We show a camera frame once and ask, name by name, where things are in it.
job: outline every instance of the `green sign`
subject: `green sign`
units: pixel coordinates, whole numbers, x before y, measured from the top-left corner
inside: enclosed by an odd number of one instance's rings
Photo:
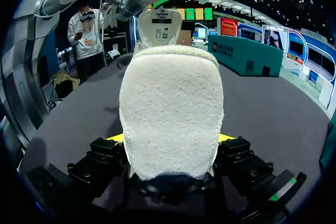
[[[188,8],[185,10],[187,20],[194,20],[195,19],[195,9]]]
[[[204,8],[205,20],[213,20],[212,8]]]

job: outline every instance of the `vr headset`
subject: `vr headset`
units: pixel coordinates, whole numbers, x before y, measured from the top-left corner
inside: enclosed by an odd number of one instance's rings
[[[81,22],[92,20],[94,19],[94,12],[92,10],[84,12],[82,15],[79,15],[79,19]]]

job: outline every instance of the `teal booth wall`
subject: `teal booth wall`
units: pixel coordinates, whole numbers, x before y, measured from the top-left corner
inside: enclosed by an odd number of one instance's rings
[[[208,52],[241,76],[280,74],[283,51],[246,38],[209,35]]]

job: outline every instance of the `person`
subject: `person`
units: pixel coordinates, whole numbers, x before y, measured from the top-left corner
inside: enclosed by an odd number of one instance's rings
[[[76,48],[76,69],[81,83],[105,66],[99,27],[103,16],[89,7],[90,0],[79,0],[79,12],[73,15],[68,26],[68,40]]]

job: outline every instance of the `display screen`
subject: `display screen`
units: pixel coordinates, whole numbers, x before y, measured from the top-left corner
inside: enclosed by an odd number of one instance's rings
[[[204,8],[205,20],[213,20],[212,8]]]
[[[303,45],[300,43],[297,43],[295,41],[291,41],[289,44],[289,50],[296,52],[297,54],[301,55],[303,54]]]
[[[177,10],[182,14],[182,20],[185,20],[185,9],[184,8],[178,8]]]
[[[286,50],[286,43],[287,33],[265,29],[264,44],[284,51]]]
[[[209,35],[217,35],[217,31],[209,29]]]
[[[321,65],[322,64],[322,54],[320,54],[319,52],[316,52],[315,50],[309,48],[309,52],[308,52],[308,59],[315,62],[317,65]]]
[[[321,67],[323,67],[326,71],[328,71],[331,75],[334,75],[335,73],[335,64],[331,60],[329,60],[327,57],[323,56],[322,58],[322,64]]]
[[[250,40],[255,40],[255,36],[256,36],[256,34],[252,33],[251,31],[247,31],[247,30],[244,30],[244,29],[242,29],[242,31],[241,31],[241,37],[242,38],[247,38],[247,39],[250,39]]]
[[[195,9],[188,8],[185,10],[187,20],[194,20],[195,19]]]
[[[195,13],[196,13],[196,20],[204,20],[203,8],[196,8]]]
[[[205,39],[205,36],[206,36],[206,29],[205,28],[195,27],[195,31],[193,33],[193,38]]]

